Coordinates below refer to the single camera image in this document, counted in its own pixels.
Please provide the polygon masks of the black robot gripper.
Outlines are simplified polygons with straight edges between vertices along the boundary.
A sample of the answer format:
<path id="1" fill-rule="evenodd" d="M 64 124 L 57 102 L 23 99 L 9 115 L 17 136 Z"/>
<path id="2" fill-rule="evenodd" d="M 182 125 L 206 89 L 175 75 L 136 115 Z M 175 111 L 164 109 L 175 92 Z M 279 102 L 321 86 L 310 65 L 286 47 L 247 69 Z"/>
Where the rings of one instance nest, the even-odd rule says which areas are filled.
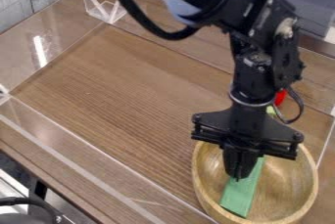
<path id="1" fill-rule="evenodd" d="M 267 113 L 271 105 L 235 103 L 227 110 L 194 115 L 192 138 L 224 150 L 226 171 L 236 179 L 251 176 L 263 156 L 298 157 L 305 135 Z"/>

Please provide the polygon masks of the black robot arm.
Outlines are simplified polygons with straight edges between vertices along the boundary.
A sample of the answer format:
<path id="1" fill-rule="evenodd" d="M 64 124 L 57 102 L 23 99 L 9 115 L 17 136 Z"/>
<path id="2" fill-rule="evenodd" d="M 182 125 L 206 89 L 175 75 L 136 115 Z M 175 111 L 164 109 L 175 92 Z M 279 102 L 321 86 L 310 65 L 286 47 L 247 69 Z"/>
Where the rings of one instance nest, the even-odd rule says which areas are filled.
<path id="1" fill-rule="evenodd" d="M 206 26 L 230 35 L 235 75 L 232 106 L 219 112 L 194 115 L 192 138 L 224 150 L 224 167 L 239 180 L 251 176 L 258 159 L 294 159 L 305 135 L 285 117 L 271 118 L 267 108 L 286 92 L 302 105 L 293 84 L 303 79 L 299 16 L 287 0 L 165 0 L 186 28 L 169 32 L 148 17 L 136 0 L 120 0 L 141 26 L 167 40 L 183 40 Z"/>

